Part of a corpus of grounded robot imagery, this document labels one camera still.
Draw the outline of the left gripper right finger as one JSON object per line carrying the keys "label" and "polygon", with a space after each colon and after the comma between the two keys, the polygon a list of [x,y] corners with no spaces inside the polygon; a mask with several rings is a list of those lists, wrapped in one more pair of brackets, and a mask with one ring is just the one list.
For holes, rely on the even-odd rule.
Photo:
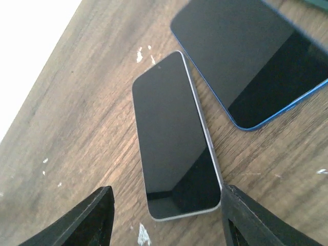
{"label": "left gripper right finger", "polygon": [[234,185],[222,185],[221,208],[226,245],[320,245]]}

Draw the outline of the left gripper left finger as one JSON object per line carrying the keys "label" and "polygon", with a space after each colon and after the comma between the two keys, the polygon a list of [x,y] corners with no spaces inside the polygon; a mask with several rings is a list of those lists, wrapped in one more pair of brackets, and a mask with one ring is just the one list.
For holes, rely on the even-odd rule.
{"label": "left gripper left finger", "polygon": [[113,222],[112,187],[100,187],[21,245],[109,245]]}

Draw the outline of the silver phone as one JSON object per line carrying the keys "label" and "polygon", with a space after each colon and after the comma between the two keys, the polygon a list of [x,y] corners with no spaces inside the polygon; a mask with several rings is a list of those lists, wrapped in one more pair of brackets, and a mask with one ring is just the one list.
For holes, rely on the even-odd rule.
{"label": "silver phone", "polygon": [[132,86],[148,211],[156,221],[211,212],[222,176],[196,86],[180,51]]}

